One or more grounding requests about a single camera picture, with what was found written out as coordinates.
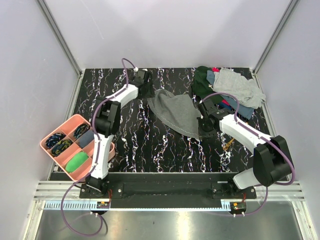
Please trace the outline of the grey cloth napkin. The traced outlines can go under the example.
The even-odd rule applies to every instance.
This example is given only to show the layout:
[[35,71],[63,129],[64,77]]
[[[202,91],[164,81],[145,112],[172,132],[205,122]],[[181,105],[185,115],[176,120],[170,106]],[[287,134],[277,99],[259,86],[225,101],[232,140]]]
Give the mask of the grey cloth napkin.
[[174,95],[168,90],[158,89],[154,97],[147,99],[147,103],[163,124],[183,136],[199,138],[198,118],[201,113],[189,95]]

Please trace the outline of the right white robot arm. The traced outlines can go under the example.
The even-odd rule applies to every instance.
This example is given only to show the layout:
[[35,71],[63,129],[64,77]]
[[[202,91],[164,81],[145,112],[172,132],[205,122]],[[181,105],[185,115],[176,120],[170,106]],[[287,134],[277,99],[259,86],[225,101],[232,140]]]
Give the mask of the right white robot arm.
[[197,107],[201,114],[197,118],[201,139],[209,139],[222,132],[253,154],[253,166],[234,175],[227,185],[230,197],[239,198],[248,187],[269,187],[288,175],[294,178],[295,168],[284,137],[262,133],[227,108],[217,108],[210,100],[201,101]]

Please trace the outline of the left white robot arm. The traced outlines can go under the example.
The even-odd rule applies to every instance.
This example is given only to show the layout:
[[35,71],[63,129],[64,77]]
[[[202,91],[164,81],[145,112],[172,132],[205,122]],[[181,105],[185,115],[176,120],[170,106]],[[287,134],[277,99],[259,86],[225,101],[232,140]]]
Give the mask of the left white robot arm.
[[94,149],[85,184],[97,198],[103,198],[108,193],[109,154],[112,140],[120,128],[121,109],[132,100],[155,95],[152,73],[145,68],[135,68],[134,73],[134,78],[128,80],[125,86],[101,100],[93,113]]

